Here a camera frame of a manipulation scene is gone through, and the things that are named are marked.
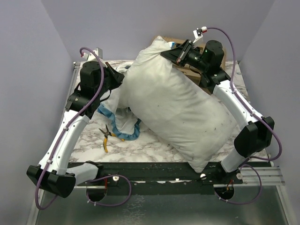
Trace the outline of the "white pillowcase blue trim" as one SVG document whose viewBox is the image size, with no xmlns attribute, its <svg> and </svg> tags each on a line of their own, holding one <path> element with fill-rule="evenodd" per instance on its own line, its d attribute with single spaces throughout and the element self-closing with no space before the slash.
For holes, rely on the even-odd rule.
<svg viewBox="0 0 300 225">
<path fill-rule="evenodd" d="M 140 122 L 155 134 L 171 140 L 180 122 L 173 94 L 178 76 L 172 65 L 161 57 L 171 45 L 161 36 L 139 52 L 132 62 L 115 69 L 124 75 L 122 85 L 112 91 L 98 112 L 111 121 L 117 137 L 135 140 L 140 135 Z"/>
</svg>

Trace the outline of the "white pillow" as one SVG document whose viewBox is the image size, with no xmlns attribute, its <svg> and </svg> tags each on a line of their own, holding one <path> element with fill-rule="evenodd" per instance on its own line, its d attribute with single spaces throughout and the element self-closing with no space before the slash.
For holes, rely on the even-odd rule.
<svg viewBox="0 0 300 225">
<path fill-rule="evenodd" d="M 237 122 L 218 100 L 161 56 L 169 49 L 159 36 L 139 52 L 125 72 L 119 105 L 129 108 L 201 173 L 231 137 Z"/>
</svg>

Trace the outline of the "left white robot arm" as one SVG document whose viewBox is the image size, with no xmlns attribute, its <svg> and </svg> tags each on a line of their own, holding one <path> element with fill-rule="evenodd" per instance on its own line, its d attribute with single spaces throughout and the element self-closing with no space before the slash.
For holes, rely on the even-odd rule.
<svg viewBox="0 0 300 225">
<path fill-rule="evenodd" d="M 40 189 L 62 198 L 68 197 L 74 186 L 86 181 L 98 185 L 103 181 L 103 166 L 88 161 L 69 168 L 71 153 L 83 129 L 97 111 L 102 96 L 122 84 L 124 75 L 106 62 L 100 68 L 97 61 L 83 63 L 80 83 L 68 97 L 61 126 L 44 157 L 38 165 L 27 169 L 27 176 Z"/>
</svg>

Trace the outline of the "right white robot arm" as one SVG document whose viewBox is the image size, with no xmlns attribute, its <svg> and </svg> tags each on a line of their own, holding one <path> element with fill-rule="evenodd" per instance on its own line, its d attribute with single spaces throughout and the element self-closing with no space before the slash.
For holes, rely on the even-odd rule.
<svg viewBox="0 0 300 225">
<path fill-rule="evenodd" d="M 183 44 L 163 51 L 161 56 L 177 66 L 189 65 L 200 71 L 199 86 L 221 100 L 236 119 L 241 132 L 234 140 L 235 149 L 221 161 L 221 168 L 215 172 L 218 182 L 228 182 L 233 176 L 232 172 L 247 158 L 270 145 L 274 120 L 258 113 L 230 83 L 231 76 L 221 68 L 224 51 L 220 42 L 210 40 L 203 52 L 199 52 L 187 39 Z"/>
</svg>

